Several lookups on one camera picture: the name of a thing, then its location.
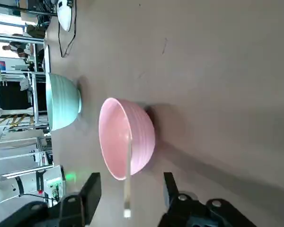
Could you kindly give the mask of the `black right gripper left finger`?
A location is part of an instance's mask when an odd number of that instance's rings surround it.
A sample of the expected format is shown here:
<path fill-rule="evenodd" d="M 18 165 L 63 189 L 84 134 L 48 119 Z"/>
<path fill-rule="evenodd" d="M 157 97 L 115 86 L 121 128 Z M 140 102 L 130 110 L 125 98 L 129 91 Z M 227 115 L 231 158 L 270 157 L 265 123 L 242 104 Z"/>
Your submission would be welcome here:
<path fill-rule="evenodd" d="M 92 173 L 78 193 L 48 207 L 32 201 L 0 222 L 0 227 L 84 227 L 89 225 L 101 198 L 100 173 Z"/>

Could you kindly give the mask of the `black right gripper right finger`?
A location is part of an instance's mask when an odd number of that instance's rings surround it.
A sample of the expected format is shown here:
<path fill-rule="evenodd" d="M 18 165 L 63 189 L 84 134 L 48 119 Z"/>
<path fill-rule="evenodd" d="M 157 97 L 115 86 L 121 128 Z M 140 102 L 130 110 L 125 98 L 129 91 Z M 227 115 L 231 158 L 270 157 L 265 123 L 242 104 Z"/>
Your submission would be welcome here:
<path fill-rule="evenodd" d="M 171 172 L 164 173 L 168 195 L 168 209 L 161 217 L 159 227 L 255 227 L 227 200 L 209 199 L 206 204 L 192 199 L 178 190 Z"/>

